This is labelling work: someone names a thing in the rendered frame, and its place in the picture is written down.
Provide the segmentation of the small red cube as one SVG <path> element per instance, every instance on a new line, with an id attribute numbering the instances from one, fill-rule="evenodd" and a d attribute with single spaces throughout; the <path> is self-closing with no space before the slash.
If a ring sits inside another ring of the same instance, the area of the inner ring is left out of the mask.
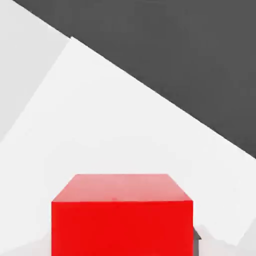
<path id="1" fill-rule="evenodd" d="M 51 256 L 193 256 L 193 200 L 167 174 L 77 174 L 51 203 Z"/>

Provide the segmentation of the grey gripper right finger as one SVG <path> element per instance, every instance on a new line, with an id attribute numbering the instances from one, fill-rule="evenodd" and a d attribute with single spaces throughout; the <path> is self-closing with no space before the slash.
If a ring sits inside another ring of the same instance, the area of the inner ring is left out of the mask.
<path id="1" fill-rule="evenodd" d="M 234 245 L 215 239 L 205 226 L 198 225 L 195 230 L 201 237 L 197 241 L 198 256 L 236 256 Z"/>

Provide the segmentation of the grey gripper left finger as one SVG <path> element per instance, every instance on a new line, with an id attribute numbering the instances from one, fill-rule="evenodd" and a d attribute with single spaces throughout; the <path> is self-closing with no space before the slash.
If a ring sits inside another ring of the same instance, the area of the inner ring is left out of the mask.
<path id="1" fill-rule="evenodd" d="M 51 256 L 51 241 L 48 233 L 40 240 L 17 248 L 14 256 Z"/>

